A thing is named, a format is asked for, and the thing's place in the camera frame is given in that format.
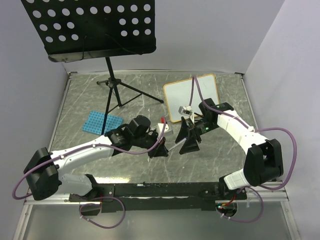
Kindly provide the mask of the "white blue whiteboard marker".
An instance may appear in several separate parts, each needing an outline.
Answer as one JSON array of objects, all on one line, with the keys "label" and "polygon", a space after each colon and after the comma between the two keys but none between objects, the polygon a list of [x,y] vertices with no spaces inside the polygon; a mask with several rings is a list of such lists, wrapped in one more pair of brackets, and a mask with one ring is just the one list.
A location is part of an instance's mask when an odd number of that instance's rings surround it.
[{"label": "white blue whiteboard marker", "polygon": [[176,147],[180,146],[181,144],[183,144],[187,139],[186,138],[183,138],[182,140],[180,140],[178,143],[176,143],[175,145],[173,145],[172,147],[170,147],[168,149],[168,151],[172,151],[173,149],[175,149]]}]

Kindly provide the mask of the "yellow framed whiteboard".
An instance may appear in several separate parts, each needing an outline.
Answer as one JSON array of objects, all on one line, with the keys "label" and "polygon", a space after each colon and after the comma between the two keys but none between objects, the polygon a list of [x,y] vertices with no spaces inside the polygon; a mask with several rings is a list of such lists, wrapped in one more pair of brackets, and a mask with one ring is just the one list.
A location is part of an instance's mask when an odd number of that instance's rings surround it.
[{"label": "yellow framed whiteboard", "polygon": [[[207,74],[199,76],[198,83],[200,86],[201,94],[204,99],[211,98],[215,104],[219,104],[218,88],[216,83],[216,76],[214,74]],[[192,97],[192,109],[200,114],[199,104],[202,102],[197,90],[197,86],[194,85],[192,89],[192,79],[185,79],[168,83],[163,86],[164,95],[168,107],[169,118],[172,123],[181,121],[182,115],[179,113],[181,106],[187,106],[190,103],[191,92]]]}]

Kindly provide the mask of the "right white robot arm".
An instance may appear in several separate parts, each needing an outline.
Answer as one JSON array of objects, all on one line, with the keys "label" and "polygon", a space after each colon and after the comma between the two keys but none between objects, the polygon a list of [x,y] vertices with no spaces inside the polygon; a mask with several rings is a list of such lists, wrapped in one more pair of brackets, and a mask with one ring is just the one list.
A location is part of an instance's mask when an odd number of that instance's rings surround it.
[{"label": "right white robot arm", "polygon": [[181,106],[178,110],[182,116],[188,116],[181,118],[175,140],[183,143],[180,155],[199,151],[201,136],[217,128],[225,130],[246,154],[242,169],[219,178],[217,190],[223,199],[230,199],[241,188],[256,187],[283,175],[282,149],[276,139],[255,132],[227,102],[215,104],[207,98],[198,107],[202,113],[200,120],[194,119],[191,106]]}]

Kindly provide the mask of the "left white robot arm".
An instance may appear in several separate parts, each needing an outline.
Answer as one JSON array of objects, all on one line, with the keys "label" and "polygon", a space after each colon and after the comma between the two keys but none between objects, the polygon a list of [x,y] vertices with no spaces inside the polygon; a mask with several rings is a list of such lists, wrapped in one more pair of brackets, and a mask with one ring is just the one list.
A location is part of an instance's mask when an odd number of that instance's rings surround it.
[{"label": "left white robot arm", "polygon": [[166,157],[165,133],[169,130],[164,120],[151,129],[150,120],[139,115],[130,123],[112,129],[89,142],[63,150],[50,152],[43,147],[38,149],[25,167],[23,173],[36,201],[45,200],[56,193],[76,194],[87,201],[95,200],[99,188],[92,175],[72,175],[70,172],[90,162],[114,157],[118,154],[135,155],[132,147],[140,148],[141,154],[149,158]]}]

